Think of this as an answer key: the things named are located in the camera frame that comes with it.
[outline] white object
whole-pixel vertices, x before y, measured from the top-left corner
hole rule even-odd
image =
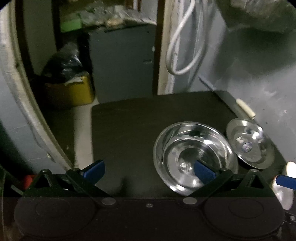
[[[256,113],[243,100],[237,99],[236,103],[244,110],[251,120],[254,120]]]
[[[208,1],[207,0],[200,0],[202,2],[202,8],[201,8],[202,10],[200,11],[200,15],[202,15],[202,18],[200,18],[198,21],[197,32],[199,33],[200,29],[202,28],[202,33],[198,34],[198,35],[200,35],[198,37],[201,38],[201,44],[199,45],[199,48],[198,48],[198,51],[197,51],[195,57],[193,58],[193,60],[191,61],[191,63],[188,66],[186,66],[185,68],[183,68],[181,70],[173,69],[173,67],[172,67],[173,64],[171,61],[173,58],[172,55],[173,55],[174,47],[180,38],[180,34],[181,34],[183,27],[185,26],[186,22],[188,21],[189,17],[192,15],[192,13],[194,11],[196,1],[197,0],[190,0],[190,2],[191,2],[190,6],[188,7],[180,25],[177,27],[177,30],[174,33],[174,35],[171,39],[171,42],[169,44],[169,47],[168,47],[168,52],[167,52],[167,56],[166,56],[166,66],[167,66],[169,73],[171,73],[172,75],[183,75],[183,74],[187,73],[188,71],[190,71],[195,66],[195,64],[198,61],[200,61],[201,56],[204,51],[206,30],[207,30]]]
[[[288,162],[283,169],[283,175],[296,178],[296,164],[292,161]],[[294,190],[282,187],[276,183],[277,176],[273,179],[272,190],[277,199],[281,203],[283,209],[290,210],[294,200]]]

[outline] trash bag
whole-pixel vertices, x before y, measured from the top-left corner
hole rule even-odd
[[[216,0],[226,25],[288,32],[296,28],[296,8],[287,0]]]
[[[77,44],[69,42],[51,57],[41,75],[49,77],[47,80],[51,80],[51,84],[60,84],[80,76],[84,71]]]

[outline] black circular disc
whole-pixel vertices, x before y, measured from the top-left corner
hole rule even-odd
[[[21,198],[15,208],[15,222],[29,236],[64,237],[84,228],[96,208],[90,198]]]
[[[276,197],[212,197],[206,201],[204,213],[219,231],[243,239],[268,236],[284,220]]]

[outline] yellow container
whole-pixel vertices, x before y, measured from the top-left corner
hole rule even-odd
[[[79,77],[79,82],[65,84],[45,84],[45,92],[49,105],[57,109],[90,104],[94,101],[94,91],[90,76]]]

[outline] dark table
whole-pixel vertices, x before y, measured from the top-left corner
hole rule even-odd
[[[106,174],[97,186],[113,196],[174,197],[153,164],[153,146],[167,126],[195,121],[225,133],[236,115],[212,92],[195,92],[124,100],[94,106],[92,139],[94,160],[102,159]],[[239,160],[239,173],[251,169]],[[276,150],[274,164],[263,170],[270,183],[286,162]]]

